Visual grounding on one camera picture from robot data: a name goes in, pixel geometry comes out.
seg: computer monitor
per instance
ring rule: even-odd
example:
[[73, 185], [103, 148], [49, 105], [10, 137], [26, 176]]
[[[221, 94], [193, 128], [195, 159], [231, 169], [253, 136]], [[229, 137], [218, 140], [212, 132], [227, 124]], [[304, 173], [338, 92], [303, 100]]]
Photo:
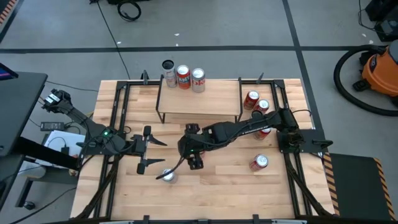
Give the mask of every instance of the computer monitor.
[[18, 74], [7, 68], [5, 65], [0, 63], [0, 81], [8, 80], [12, 78], [18, 78]]

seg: orange vacuum cleaner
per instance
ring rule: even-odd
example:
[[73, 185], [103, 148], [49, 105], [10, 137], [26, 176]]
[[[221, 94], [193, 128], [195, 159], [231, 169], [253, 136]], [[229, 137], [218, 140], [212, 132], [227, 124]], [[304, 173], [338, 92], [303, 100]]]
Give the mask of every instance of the orange vacuum cleaner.
[[353, 84], [356, 91], [372, 89], [391, 97], [398, 106], [398, 40], [390, 46], [362, 45], [345, 53], [335, 67], [333, 78], [337, 90], [354, 105], [384, 116], [398, 116], [398, 110], [385, 110], [371, 106], [348, 93], [341, 84], [340, 71], [343, 64], [354, 54], [363, 52], [359, 61], [363, 66], [362, 79]]

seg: black hose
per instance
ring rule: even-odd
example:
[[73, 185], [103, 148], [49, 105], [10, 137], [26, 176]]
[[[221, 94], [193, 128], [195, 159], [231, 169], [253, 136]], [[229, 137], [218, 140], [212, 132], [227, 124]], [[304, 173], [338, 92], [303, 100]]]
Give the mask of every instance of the black hose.
[[[127, 3], [132, 4], [134, 7], [136, 7], [138, 9], [138, 15], [136, 17], [130, 17], [126, 12], [121, 10], [122, 5], [127, 4]], [[122, 17], [122, 19], [124, 19], [125, 21], [132, 22], [132, 21], [137, 20], [141, 16], [141, 8], [133, 0], [124, 0], [124, 1], [121, 1], [118, 3], [118, 13], [119, 13], [120, 17]]]
[[398, 116], [398, 111], [397, 110], [385, 110], [381, 108], [377, 108], [375, 106], [371, 106], [367, 103], [362, 102], [361, 100], [355, 98], [353, 95], [348, 93], [348, 91], [344, 88], [343, 84], [341, 84], [340, 80], [340, 72], [341, 68], [344, 65], [344, 63], [354, 54], [362, 51], [369, 51], [372, 54], [383, 54], [385, 51], [385, 48], [379, 47], [376, 45], [361, 45], [358, 48], [354, 50], [350, 50], [349, 52], [345, 53], [340, 60], [337, 62], [335, 71], [333, 73], [333, 79], [335, 81], [336, 88], [338, 92], [346, 98], [348, 101], [350, 101], [352, 104], [368, 111], [372, 112], [375, 114], [383, 115], [383, 116]]

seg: caution stripe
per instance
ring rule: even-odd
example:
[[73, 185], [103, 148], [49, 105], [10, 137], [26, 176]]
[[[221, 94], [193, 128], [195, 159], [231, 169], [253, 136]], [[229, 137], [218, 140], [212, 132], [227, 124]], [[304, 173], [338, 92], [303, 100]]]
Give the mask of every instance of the caution stripe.
[[336, 193], [335, 178], [334, 178], [334, 173], [333, 173], [333, 166], [331, 164], [331, 157], [330, 157], [329, 152], [326, 152], [323, 155], [323, 166], [325, 168], [326, 181], [328, 182], [331, 202], [333, 204], [333, 208], [335, 209], [335, 214], [340, 216], [340, 210], [338, 208], [338, 200], [337, 200], [337, 193]]
[[390, 214], [391, 220], [395, 221], [396, 220], [396, 216], [394, 214], [394, 209], [392, 208], [390, 195], [388, 194], [386, 177], [384, 176], [383, 168], [381, 167], [381, 161], [379, 159], [377, 159], [377, 158], [373, 158], [373, 159], [376, 162], [377, 168], [379, 169], [380, 182], [381, 182], [381, 185], [382, 185], [382, 188], [383, 188], [383, 191], [384, 191], [384, 197], [386, 198], [388, 212]]
[[6, 20], [8, 14], [11, 12], [17, 0], [10, 0], [3, 12], [0, 14], [0, 25]]

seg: black desk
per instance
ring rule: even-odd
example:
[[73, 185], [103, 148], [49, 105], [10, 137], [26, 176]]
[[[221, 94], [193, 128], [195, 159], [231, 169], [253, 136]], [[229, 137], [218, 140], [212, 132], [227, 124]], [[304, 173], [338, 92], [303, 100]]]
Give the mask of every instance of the black desk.
[[21, 137], [21, 133], [43, 90], [47, 75], [18, 72], [19, 78], [0, 81], [0, 210], [15, 181], [25, 156], [49, 161], [71, 169], [76, 159]]

